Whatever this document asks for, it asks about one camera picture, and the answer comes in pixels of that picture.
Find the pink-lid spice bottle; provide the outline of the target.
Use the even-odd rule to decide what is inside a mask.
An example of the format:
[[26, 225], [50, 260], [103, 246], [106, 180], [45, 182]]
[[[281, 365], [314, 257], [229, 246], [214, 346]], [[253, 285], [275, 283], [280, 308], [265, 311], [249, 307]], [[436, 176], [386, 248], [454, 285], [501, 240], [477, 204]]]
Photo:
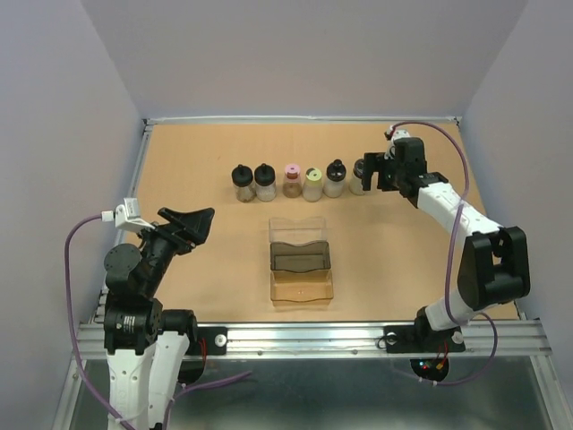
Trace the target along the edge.
[[287, 164], [284, 172], [283, 194], [287, 198], [298, 197], [303, 190], [300, 167], [294, 163]]

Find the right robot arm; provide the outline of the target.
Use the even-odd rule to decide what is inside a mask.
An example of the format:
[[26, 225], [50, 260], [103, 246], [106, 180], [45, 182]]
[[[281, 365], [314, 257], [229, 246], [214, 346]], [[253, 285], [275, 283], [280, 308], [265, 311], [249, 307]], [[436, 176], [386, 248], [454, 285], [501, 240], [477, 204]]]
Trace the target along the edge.
[[400, 193], [462, 245], [455, 287], [421, 308], [413, 322], [384, 331], [381, 339], [390, 354], [462, 352], [462, 325], [481, 311], [529, 294], [525, 232], [487, 218], [443, 174], [429, 171], [421, 139], [402, 137], [385, 152], [365, 153], [362, 186], [368, 191], [373, 185]]

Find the green-lid spice bottle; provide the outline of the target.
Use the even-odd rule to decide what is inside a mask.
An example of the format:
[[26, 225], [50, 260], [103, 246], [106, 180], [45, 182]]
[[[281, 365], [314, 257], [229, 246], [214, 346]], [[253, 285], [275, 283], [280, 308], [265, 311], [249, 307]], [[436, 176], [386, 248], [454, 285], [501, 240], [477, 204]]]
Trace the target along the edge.
[[318, 168], [308, 168], [304, 176], [303, 198], [317, 202], [322, 196], [322, 173]]

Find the glossy black-lid jar white powder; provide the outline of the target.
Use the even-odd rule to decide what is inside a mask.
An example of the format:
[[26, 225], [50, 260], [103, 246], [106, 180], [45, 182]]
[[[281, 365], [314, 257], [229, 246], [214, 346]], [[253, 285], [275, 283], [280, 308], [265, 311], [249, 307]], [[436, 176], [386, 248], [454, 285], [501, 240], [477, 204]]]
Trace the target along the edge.
[[330, 162], [326, 169], [323, 192], [329, 198], [338, 198], [344, 191], [346, 167], [341, 159]]

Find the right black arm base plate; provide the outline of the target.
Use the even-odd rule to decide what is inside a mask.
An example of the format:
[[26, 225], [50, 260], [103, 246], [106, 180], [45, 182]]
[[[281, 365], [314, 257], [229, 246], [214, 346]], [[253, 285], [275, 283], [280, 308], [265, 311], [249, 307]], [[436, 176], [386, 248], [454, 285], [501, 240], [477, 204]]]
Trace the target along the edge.
[[390, 325], [383, 329], [385, 349], [390, 354], [424, 354], [464, 352], [466, 345], [461, 330], [456, 327], [446, 331], [416, 329], [414, 325]]

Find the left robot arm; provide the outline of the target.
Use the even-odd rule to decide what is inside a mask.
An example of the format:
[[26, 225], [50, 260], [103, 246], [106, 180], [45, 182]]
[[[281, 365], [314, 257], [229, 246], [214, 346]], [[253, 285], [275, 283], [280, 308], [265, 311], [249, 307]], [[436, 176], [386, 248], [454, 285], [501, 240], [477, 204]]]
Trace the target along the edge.
[[109, 403], [118, 414], [111, 429], [166, 428], [185, 354], [196, 347], [206, 353], [194, 312], [166, 310], [156, 293], [173, 259], [206, 242], [215, 211], [162, 208], [158, 214], [164, 223], [144, 220], [137, 200], [127, 198], [102, 215], [141, 240], [114, 246], [104, 260]]

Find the black-lid jar brown spice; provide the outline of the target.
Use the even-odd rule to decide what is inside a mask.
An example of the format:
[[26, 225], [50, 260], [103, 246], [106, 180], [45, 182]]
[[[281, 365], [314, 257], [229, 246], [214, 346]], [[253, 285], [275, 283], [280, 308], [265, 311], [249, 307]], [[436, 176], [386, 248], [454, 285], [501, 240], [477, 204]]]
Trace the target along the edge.
[[252, 169], [246, 165], [237, 165], [231, 173], [235, 188], [235, 197], [239, 202], [250, 202], [256, 196]]

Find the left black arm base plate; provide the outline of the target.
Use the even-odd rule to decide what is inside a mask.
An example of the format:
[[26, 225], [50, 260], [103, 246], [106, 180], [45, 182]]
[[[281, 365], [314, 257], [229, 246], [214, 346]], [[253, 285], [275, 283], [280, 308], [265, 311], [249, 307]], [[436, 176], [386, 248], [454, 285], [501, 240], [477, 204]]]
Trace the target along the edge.
[[228, 328], [224, 325], [200, 325], [198, 340], [192, 342], [185, 355], [199, 357], [203, 354], [202, 347], [208, 357], [220, 357], [227, 353]]

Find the black-lid jar white beads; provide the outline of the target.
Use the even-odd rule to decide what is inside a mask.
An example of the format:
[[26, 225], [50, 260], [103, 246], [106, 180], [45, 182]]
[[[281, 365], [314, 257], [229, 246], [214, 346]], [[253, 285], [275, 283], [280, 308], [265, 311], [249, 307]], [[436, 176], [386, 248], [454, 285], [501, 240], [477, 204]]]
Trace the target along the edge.
[[262, 202], [271, 202], [276, 197], [276, 172], [268, 164], [262, 163], [254, 170], [255, 190]]

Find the taped black-lid jar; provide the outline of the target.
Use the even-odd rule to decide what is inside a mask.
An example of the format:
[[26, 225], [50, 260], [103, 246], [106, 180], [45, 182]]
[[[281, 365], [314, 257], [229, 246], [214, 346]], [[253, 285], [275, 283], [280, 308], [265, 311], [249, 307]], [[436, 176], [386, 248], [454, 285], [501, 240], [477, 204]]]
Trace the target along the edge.
[[365, 191], [363, 189], [363, 159], [357, 159], [353, 166], [352, 176], [350, 177], [348, 188], [349, 191], [354, 195], [365, 195]]

